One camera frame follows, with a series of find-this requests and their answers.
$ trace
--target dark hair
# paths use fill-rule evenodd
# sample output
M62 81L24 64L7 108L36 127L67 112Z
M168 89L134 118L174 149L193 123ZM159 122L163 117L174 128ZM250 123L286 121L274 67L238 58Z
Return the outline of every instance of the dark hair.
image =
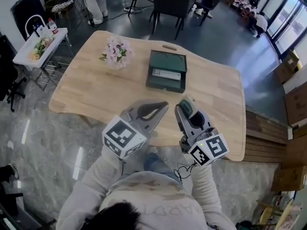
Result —
M138 230L140 212L131 203L116 203L87 218L81 230Z

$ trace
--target sleeve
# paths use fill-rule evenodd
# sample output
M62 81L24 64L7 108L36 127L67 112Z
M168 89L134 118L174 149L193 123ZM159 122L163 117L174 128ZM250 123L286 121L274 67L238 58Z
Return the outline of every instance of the sleeve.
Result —
M71 195L64 203L56 229L81 229L86 218L98 213L100 204L119 171L118 157L109 149L103 149L102 155L85 173L82 180L76 183Z
M192 196L200 204L206 221L217 226L220 230L235 230L232 221L222 212L211 165L194 167L191 176L193 180Z

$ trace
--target green box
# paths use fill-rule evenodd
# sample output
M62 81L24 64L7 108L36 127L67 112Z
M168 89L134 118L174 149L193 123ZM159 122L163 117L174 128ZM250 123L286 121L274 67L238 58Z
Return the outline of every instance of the green box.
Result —
M179 81L153 76L153 69L178 72L181 74ZM183 93L186 90L187 58L169 52L152 50L150 53L148 76L146 86L166 91Z

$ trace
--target gray tile floor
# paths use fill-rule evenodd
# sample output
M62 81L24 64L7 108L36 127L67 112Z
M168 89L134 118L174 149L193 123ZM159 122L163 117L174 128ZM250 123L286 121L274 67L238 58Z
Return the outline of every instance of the gray tile floor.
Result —
M109 0L109 18L121 14L130 1ZM140 1L137 5L148 6L150 2ZM97 30L176 43L204 58L235 67L242 73L246 104L286 122L283 89L272 74L278 64L275 52L265 36L256 39L241 26L233 9L219 4L212 11L213 19L207 19L202 27L198 27L200 19L190 13L176 41L176 19L166 15L161 15L161 23L151 35L152 24L148 22L151 12L147 9L130 18L122 15L103 23ZM84 20L76 30L69 32L76 51L93 31ZM67 52L61 49L56 55L65 56ZM57 218L76 180L80 180L98 158L105 125L97 123L90 129L75 115L50 111L48 102L54 91L51 86L44 92L31 82L24 87L26 98L17 99L15 113L10 112L8 104L0 103L0 166L15 162L20 172L20 181L15 182L15 187L24 193L25 206L42 219L50 220ZM80 150L83 158L76 166ZM162 157L174 167L180 156L179 148L168 148L164 152ZM276 164L225 160L213 165L223 211L234 223L251 219L256 199L269 191L276 167Z

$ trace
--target white cube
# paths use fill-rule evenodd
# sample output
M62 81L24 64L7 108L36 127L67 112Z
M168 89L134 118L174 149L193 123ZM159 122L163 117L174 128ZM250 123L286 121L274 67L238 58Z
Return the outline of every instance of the white cube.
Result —
M197 141L188 153L200 166L205 166L221 159L229 153L229 148L224 136L218 134Z
M121 159L140 149L147 138L115 116L102 131L102 142Z

